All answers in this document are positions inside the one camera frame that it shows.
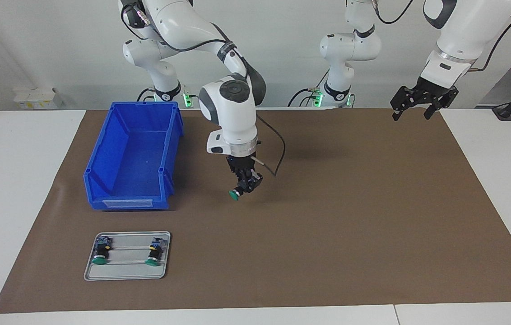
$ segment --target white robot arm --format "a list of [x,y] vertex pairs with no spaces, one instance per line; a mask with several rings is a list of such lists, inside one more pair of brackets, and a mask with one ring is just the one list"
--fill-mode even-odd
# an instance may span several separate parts
[[320,53],[330,64],[328,80],[322,85],[322,106],[342,107],[348,101],[354,68],[350,61],[377,58],[382,41],[375,33],[373,0],[352,0],[346,7],[346,21],[353,33],[326,35]]
[[392,101],[394,120],[421,103],[430,103],[424,116],[449,107],[460,77],[478,60],[484,47],[511,17],[511,0],[426,0],[427,21],[441,31],[437,48],[428,57],[416,87],[400,87]]
[[263,177],[255,172],[256,105],[262,103],[266,85],[262,76],[239,53],[237,46],[193,9],[192,0],[119,0],[121,18],[138,37],[123,46],[127,61],[146,69],[152,77],[156,98],[172,101],[181,92],[175,68],[162,61],[178,53],[200,50],[218,56],[231,74],[202,87],[200,109],[220,130],[208,138],[209,153],[225,154],[237,187],[234,199],[251,193]]

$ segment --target green button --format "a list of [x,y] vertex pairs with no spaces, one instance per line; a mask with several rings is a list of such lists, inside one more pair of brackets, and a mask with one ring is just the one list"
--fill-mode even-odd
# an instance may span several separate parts
[[229,191],[229,196],[233,199],[233,201],[239,201],[239,195],[234,190]]
[[103,265],[107,264],[107,259],[105,259],[105,257],[95,257],[95,259],[91,260],[91,263],[95,265]]
[[157,261],[152,260],[152,259],[146,260],[145,263],[147,265],[149,265],[150,267],[158,267],[159,266],[159,263],[157,263]]

